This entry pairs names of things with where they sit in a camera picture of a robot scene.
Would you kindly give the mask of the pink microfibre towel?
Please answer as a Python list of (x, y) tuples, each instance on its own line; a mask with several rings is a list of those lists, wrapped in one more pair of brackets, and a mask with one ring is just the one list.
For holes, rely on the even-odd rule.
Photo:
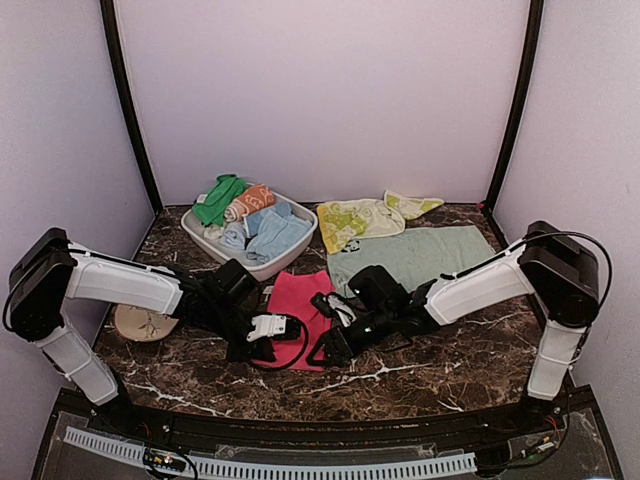
[[(267, 311), (274, 314), (284, 314), (298, 318), (305, 324), (309, 332), (309, 340), (304, 353), (290, 366), (291, 370), (310, 371), (304, 364), (306, 352), (317, 339), (331, 327), (331, 320), (324, 317), (312, 304), (311, 299), (316, 293), (324, 295), (332, 293), (334, 287), (328, 273), (322, 270), (318, 273), (296, 276), (287, 272), (280, 272), (276, 278)], [(301, 351), (306, 338), (301, 331), (293, 340), (273, 340), (275, 361), (266, 362), (254, 360), (252, 367), (257, 369), (275, 369), (288, 364)]]

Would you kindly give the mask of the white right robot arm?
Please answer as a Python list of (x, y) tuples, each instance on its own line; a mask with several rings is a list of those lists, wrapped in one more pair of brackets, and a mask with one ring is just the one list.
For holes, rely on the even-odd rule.
[(534, 296), (546, 320), (524, 391), (510, 413), (521, 434), (534, 432), (607, 300), (612, 282), (600, 279), (594, 238), (545, 221), (493, 257), (461, 272), (442, 274), (407, 291), (381, 265), (360, 270), (349, 289), (364, 306), (348, 325), (323, 333), (307, 354), (314, 366), (341, 366), (387, 337), (432, 334), (472, 313), (516, 297)]

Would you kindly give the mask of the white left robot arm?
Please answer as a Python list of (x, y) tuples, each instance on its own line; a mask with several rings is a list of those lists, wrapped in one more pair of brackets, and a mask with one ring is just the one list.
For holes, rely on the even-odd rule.
[(274, 350), (259, 320), (241, 308), (257, 286), (236, 261), (196, 275), (92, 251), (70, 241), (65, 230), (51, 228), (11, 270), (1, 319), (8, 332), (35, 344), (102, 408), (103, 421), (117, 434), (131, 436), (141, 427), (140, 412), (128, 404), (119, 375), (72, 325), (67, 304), (88, 300), (137, 307), (214, 332), (226, 342), (231, 362), (272, 361)]

